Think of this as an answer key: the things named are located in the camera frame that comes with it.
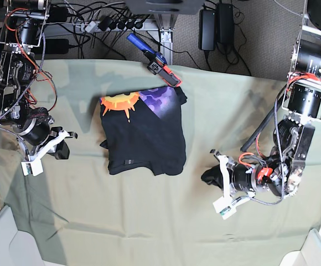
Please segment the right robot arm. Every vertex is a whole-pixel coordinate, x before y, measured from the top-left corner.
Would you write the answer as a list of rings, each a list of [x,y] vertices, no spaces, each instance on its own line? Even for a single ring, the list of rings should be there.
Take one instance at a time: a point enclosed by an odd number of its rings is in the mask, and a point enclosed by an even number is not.
[[[16,137],[24,157],[30,161],[47,148],[57,160],[67,160],[70,150],[58,140],[62,127],[53,127],[50,110],[37,106],[31,92],[35,81],[47,81],[56,92],[52,76],[35,60],[34,48],[46,50],[44,28],[49,18],[50,1],[8,1],[0,43],[0,130]]]

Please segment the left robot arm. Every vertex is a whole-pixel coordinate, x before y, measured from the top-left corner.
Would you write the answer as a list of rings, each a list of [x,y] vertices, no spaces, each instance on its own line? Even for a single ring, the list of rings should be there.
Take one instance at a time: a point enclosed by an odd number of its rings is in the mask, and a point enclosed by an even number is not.
[[[269,190],[279,201],[297,193],[315,128],[321,121],[321,1],[305,1],[287,83],[273,108],[241,147],[237,160],[213,150],[218,165],[201,179],[220,188],[219,213]]]

